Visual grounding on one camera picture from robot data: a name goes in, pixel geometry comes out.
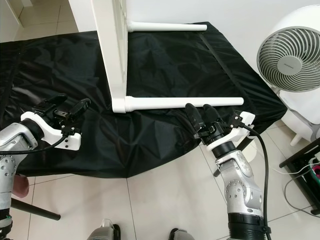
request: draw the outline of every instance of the electric fan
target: electric fan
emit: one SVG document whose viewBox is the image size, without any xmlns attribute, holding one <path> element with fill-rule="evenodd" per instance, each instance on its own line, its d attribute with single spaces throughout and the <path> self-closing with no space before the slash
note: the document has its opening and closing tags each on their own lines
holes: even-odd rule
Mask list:
<svg viewBox="0 0 320 240">
<path fill-rule="evenodd" d="M 284 17 L 259 48 L 261 76 L 288 107 L 282 121 L 295 133 L 291 146 L 320 137 L 320 4 Z"/>
</svg>

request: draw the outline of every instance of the black cable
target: black cable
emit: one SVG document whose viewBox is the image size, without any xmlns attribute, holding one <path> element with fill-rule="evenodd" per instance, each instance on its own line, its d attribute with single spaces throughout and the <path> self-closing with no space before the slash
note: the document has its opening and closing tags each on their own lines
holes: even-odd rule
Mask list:
<svg viewBox="0 0 320 240">
<path fill-rule="evenodd" d="M 0 151 L 0 155 L 21 155 L 21 154 L 34 154 L 34 153 L 44 152 L 44 151 L 53 149 L 55 146 L 58 146 L 67 137 L 68 137 L 67 135 L 63 135 L 57 142 L 55 142 L 54 144 L 47 146 L 45 148 L 34 149 L 34 150 L 23 150 L 23 151 Z"/>
<path fill-rule="evenodd" d="M 268 161 L 268 154 L 267 154 L 267 149 L 266 149 L 266 145 L 264 143 L 264 140 L 262 139 L 262 137 L 260 136 L 259 133 L 257 133 L 255 130 L 253 130 L 251 127 L 245 125 L 245 124 L 241 124 L 239 125 L 240 127 L 247 129 L 250 133 L 252 133 L 254 136 L 256 136 L 262 146 L 262 151 L 263 151 L 263 155 L 264 155 L 264 166 L 265 166 L 265 175 L 264 175 L 264 190 L 263 190 L 263 222 L 264 222 L 264 226 L 267 228 L 268 227 L 268 218 L 267 218 L 267 199 L 268 199 L 268 182 L 269 182 L 269 161 Z M 266 233 L 266 238 L 268 240 L 271 240 L 271 236 L 270 233 Z"/>
<path fill-rule="evenodd" d="M 300 174 L 300 175 L 292 178 L 290 181 L 288 181 L 288 182 L 286 183 L 286 185 L 285 185 L 285 187 L 284 187 L 284 198 L 285 198 L 286 202 L 287 202 L 292 208 L 297 209 L 297 210 L 299 210 L 299 211 L 302 211 L 302 212 L 304 212 L 304 213 L 306 213 L 306 214 L 309 214 L 309 215 L 311 215 L 312 217 L 315 217 L 315 218 L 319 218 L 319 219 L 320 219 L 320 216 L 313 215 L 313 214 L 311 214 L 310 212 L 307 212 L 307 211 L 305 211 L 305 210 L 303 210 L 303 209 L 300 209 L 300 208 L 297 208 L 297 207 L 295 207 L 295 206 L 292 206 L 292 204 L 288 201 L 288 199 L 287 199 L 287 194 L 286 194 L 287 186 L 288 186 L 289 183 L 291 183 L 293 180 L 296 180 L 297 178 L 300 178 L 300 177 L 302 177 L 303 175 L 309 173 L 311 170 L 312 170 L 312 169 L 309 169 L 309 170 L 306 171 L 305 173 L 302 173 L 302 174 Z"/>
</svg>

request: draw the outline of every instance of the black tarp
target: black tarp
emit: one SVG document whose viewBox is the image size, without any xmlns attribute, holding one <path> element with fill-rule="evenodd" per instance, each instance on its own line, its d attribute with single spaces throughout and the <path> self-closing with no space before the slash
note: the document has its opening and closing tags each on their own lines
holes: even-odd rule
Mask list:
<svg viewBox="0 0 320 240">
<path fill-rule="evenodd" d="M 243 97 L 242 106 L 218 107 L 254 113 L 263 132 L 286 107 L 212 25 L 205 32 L 134 32 L 128 35 L 127 95 L 133 97 Z M 79 119 L 79 151 L 29 154 L 18 172 L 27 176 L 75 173 L 130 177 L 172 161 L 199 141 L 184 109 L 112 112 L 96 31 L 55 35 L 0 45 L 0 127 L 57 93 L 63 107 L 91 99 Z"/>
</svg>

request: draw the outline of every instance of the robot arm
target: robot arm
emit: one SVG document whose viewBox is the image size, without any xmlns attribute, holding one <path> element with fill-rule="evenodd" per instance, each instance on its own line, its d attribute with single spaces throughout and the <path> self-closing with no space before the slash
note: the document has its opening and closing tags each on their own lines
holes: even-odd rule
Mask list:
<svg viewBox="0 0 320 240">
<path fill-rule="evenodd" d="M 190 103 L 185 107 L 190 122 L 208 151 L 216 157 L 215 164 L 224 181 L 228 226 L 231 240 L 264 240 L 271 233 L 262 211 L 263 194 L 254 181 L 251 166 L 232 141 L 247 136 L 255 115 L 234 113 L 227 124 L 212 106 L 203 106 L 204 116 Z"/>
<path fill-rule="evenodd" d="M 28 153 L 41 152 L 53 146 L 74 151 L 80 148 L 81 132 L 72 125 L 88 109 L 90 100 L 81 100 L 68 112 L 57 110 L 57 106 L 66 99 L 67 95 L 59 94 L 45 100 L 35 106 L 33 112 L 22 114 L 20 123 L 12 123 L 0 131 L 0 240 L 12 228 L 11 194 L 21 161 Z M 34 150 L 39 140 L 51 146 Z"/>
</svg>

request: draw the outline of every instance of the fan grille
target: fan grille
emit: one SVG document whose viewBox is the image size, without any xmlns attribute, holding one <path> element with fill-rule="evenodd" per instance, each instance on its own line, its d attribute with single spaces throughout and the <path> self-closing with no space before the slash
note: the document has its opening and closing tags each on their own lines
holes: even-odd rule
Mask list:
<svg viewBox="0 0 320 240">
<path fill-rule="evenodd" d="M 280 89 L 302 92 L 320 87 L 320 34 L 304 28 L 279 31 L 260 47 L 257 62 L 263 77 Z"/>
</svg>

